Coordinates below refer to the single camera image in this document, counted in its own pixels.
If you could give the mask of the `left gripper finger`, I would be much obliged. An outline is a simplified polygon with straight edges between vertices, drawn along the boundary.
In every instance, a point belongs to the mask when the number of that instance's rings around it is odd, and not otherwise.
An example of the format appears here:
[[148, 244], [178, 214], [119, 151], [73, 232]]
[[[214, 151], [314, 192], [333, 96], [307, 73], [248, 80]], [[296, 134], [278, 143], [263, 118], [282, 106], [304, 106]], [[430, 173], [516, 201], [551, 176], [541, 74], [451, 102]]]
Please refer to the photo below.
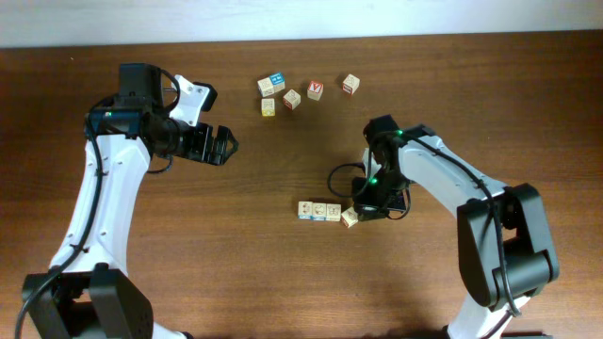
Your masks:
[[239, 143], [234, 137], [230, 128], [220, 125], [217, 135], [214, 139], [215, 152], [236, 152]]
[[209, 164], [213, 166], [222, 166], [235, 152], [235, 149], [214, 151], [210, 154]]

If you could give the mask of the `wooden block green side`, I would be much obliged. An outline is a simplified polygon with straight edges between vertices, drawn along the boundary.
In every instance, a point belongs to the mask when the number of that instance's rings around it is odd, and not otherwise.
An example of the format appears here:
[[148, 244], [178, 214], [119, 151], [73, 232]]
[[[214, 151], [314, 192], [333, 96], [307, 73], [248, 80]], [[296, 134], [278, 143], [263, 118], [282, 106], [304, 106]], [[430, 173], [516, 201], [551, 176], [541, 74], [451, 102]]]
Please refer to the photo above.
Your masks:
[[311, 219], [313, 216], [313, 203], [307, 201], [298, 202], [298, 218]]

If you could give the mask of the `wooden block baseball picture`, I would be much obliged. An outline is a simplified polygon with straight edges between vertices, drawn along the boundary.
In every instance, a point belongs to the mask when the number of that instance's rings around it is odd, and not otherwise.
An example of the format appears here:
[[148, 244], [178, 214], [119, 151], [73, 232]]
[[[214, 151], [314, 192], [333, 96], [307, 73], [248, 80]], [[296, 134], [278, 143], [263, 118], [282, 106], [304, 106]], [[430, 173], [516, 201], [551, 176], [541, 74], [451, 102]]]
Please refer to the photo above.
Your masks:
[[327, 204], [314, 202], [312, 204], [312, 220], [324, 221], [327, 217]]

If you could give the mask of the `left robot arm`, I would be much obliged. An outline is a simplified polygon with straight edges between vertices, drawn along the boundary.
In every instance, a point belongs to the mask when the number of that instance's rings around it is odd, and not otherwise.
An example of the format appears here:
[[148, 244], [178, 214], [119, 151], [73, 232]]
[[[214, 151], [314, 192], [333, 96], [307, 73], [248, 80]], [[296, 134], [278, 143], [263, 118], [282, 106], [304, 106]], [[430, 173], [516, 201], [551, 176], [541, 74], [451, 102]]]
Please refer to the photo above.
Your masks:
[[84, 118], [86, 166], [72, 219], [45, 273], [29, 274], [14, 327], [31, 318], [42, 338], [187, 338], [155, 321], [127, 273], [139, 187], [158, 157], [221, 166], [238, 143], [202, 123], [218, 97], [209, 84], [146, 63], [123, 63], [119, 89]]

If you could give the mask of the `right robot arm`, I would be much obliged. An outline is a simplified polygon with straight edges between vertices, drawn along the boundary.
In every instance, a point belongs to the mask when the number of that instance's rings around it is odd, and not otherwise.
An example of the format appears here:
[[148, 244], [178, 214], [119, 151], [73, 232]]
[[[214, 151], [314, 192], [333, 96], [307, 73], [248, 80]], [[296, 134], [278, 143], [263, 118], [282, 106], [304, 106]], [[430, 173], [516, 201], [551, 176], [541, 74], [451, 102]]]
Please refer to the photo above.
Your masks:
[[557, 280], [560, 264], [543, 200], [529, 184], [508, 186], [452, 152], [429, 127], [371, 120], [361, 177], [352, 181], [361, 221], [404, 218], [410, 186], [427, 190], [455, 217], [467, 296], [448, 338], [500, 338], [520, 309]]

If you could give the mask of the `wooden block far right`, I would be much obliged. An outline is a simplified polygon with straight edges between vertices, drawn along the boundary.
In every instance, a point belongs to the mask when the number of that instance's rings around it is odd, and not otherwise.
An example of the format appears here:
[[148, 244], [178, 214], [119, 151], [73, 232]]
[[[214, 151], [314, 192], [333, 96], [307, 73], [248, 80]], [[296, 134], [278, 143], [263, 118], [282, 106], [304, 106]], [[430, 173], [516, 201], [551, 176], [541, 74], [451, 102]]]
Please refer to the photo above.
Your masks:
[[342, 82], [342, 89], [349, 95], [353, 95], [360, 86], [360, 79], [353, 75], [348, 74]]

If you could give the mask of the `wooden block red edge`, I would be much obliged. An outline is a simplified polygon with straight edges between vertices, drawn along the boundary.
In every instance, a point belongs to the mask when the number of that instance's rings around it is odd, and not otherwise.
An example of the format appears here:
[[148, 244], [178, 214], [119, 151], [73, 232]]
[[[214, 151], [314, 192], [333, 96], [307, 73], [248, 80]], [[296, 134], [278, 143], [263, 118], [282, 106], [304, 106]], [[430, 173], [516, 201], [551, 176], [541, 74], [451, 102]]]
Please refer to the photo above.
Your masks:
[[302, 97], [294, 89], [290, 89], [283, 97], [283, 101], [286, 107], [290, 110], [294, 110], [300, 103]]

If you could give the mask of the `wooden block red side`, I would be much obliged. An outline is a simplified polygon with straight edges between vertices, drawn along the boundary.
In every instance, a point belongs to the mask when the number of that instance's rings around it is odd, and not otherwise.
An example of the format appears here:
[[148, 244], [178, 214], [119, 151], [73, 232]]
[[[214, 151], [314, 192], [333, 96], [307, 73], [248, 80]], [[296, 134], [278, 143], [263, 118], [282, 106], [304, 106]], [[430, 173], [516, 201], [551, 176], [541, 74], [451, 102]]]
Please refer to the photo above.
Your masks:
[[343, 211], [341, 213], [340, 221], [347, 228], [351, 228], [359, 221], [358, 214], [354, 210], [353, 206], [349, 207], [348, 209], [346, 209], [345, 211]]

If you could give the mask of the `wooden block blue top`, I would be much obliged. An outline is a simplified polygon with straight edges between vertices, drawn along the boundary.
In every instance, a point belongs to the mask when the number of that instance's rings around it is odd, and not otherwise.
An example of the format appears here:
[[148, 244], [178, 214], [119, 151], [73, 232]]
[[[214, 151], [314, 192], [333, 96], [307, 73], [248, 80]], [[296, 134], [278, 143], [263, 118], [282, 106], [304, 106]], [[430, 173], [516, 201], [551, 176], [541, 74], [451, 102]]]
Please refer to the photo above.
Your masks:
[[273, 86], [274, 92], [279, 92], [285, 89], [285, 78], [282, 73], [273, 73], [269, 76], [269, 80]]

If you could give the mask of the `wooden block butterfly picture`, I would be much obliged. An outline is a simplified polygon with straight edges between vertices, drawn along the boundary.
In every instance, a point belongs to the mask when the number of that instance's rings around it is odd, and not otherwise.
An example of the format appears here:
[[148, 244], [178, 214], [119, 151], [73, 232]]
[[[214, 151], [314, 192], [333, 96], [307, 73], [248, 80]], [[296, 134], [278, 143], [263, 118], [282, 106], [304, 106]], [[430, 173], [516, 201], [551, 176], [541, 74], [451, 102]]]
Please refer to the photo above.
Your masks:
[[326, 204], [326, 220], [339, 222], [341, 219], [341, 205], [337, 203], [327, 203]]

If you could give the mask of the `wooden block red V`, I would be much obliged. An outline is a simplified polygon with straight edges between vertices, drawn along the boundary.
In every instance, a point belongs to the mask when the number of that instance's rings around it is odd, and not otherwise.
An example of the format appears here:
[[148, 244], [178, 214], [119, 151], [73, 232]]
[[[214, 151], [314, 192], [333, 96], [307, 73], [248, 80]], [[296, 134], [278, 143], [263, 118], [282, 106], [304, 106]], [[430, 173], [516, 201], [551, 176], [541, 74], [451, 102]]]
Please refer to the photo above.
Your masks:
[[311, 80], [307, 88], [307, 97], [311, 100], [319, 101], [324, 91], [324, 85]]

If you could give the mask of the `wooden block yellow side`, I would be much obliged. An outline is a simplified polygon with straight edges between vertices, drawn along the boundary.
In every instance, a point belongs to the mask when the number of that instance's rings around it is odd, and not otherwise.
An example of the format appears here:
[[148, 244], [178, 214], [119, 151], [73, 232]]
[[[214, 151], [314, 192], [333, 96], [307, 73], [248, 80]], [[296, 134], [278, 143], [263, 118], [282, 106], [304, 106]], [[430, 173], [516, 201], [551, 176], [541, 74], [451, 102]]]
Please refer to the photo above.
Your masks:
[[261, 100], [261, 114], [263, 117], [273, 117], [276, 114], [275, 100], [273, 98]]

